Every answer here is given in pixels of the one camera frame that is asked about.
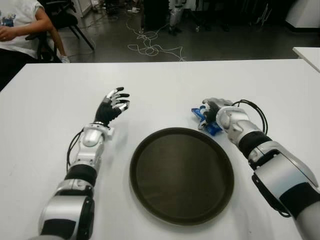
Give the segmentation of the left robot hand black silver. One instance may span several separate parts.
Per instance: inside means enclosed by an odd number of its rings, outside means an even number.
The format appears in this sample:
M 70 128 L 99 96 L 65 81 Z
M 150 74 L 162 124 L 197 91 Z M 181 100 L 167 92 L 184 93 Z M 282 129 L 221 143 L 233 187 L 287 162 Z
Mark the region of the left robot hand black silver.
M 124 87 L 117 87 L 111 90 L 101 101 L 97 108 L 94 123 L 108 126 L 121 113 L 129 109 L 129 94 L 123 93 Z

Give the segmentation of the right robot hand black silver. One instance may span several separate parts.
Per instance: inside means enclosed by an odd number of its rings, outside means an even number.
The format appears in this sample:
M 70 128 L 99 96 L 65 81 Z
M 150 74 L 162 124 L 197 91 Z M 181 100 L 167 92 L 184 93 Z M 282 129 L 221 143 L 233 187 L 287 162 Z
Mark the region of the right robot hand black silver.
M 233 104 L 232 101 L 223 98 L 206 98 L 202 101 L 204 108 L 202 109 L 202 119 L 199 123 L 199 129 L 204 129 L 208 125 L 216 122 L 216 116 L 218 111 L 223 107 L 228 107 Z

